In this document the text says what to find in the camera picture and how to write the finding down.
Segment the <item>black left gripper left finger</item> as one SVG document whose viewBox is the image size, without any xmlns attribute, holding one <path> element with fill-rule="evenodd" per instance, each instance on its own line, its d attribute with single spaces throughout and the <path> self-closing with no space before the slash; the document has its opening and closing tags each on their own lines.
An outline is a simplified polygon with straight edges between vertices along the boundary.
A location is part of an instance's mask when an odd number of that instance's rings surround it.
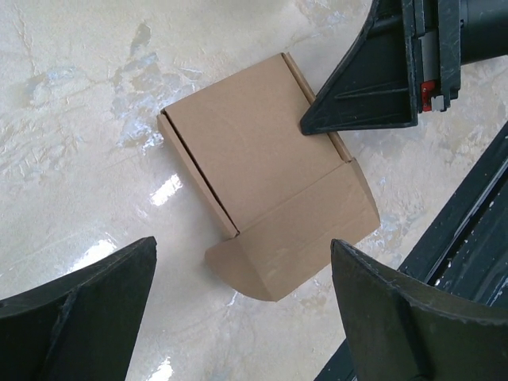
<svg viewBox="0 0 508 381">
<path fill-rule="evenodd" d="M 123 380 L 156 269 L 145 237 L 1 301 L 3 380 Z"/>
</svg>

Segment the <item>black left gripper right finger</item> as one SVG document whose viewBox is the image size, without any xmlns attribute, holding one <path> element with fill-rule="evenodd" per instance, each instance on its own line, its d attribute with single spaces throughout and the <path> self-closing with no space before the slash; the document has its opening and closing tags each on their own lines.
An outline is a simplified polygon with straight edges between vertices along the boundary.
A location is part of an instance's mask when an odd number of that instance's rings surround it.
<svg viewBox="0 0 508 381">
<path fill-rule="evenodd" d="M 359 380 L 505 380 L 507 312 L 440 291 L 343 240 L 333 285 Z"/>
</svg>

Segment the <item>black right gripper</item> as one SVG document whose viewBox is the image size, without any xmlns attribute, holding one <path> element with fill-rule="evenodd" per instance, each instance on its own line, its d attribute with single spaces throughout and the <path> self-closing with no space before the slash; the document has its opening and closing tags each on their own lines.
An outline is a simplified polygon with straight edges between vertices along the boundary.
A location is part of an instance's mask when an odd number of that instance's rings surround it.
<svg viewBox="0 0 508 381">
<path fill-rule="evenodd" d="M 374 1 L 301 131 L 415 126 L 458 98 L 462 66 L 506 54 L 506 1 Z"/>
</svg>

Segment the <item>brown cardboard box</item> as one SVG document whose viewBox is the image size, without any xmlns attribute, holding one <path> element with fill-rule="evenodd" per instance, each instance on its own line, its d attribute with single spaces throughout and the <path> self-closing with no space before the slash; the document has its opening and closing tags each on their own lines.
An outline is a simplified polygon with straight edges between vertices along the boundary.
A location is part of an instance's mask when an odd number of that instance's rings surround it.
<svg viewBox="0 0 508 381">
<path fill-rule="evenodd" d="M 279 53 L 169 106 L 157 118 L 225 240 L 207 266 L 239 293 L 277 302 L 330 261 L 333 239 L 355 244 L 379 212 L 337 133 L 306 136 L 314 93 Z"/>
</svg>

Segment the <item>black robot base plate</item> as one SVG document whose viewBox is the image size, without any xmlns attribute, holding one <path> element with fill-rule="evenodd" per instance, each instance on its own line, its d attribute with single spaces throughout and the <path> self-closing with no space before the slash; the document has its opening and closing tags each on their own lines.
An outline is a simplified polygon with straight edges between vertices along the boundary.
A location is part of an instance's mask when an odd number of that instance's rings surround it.
<svg viewBox="0 0 508 381">
<path fill-rule="evenodd" d="M 402 264 L 440 291 L 507 312 L 507 131 L 502 129 Z M 346 341 L 318 374 L 359 380 Z"/>
</svg>

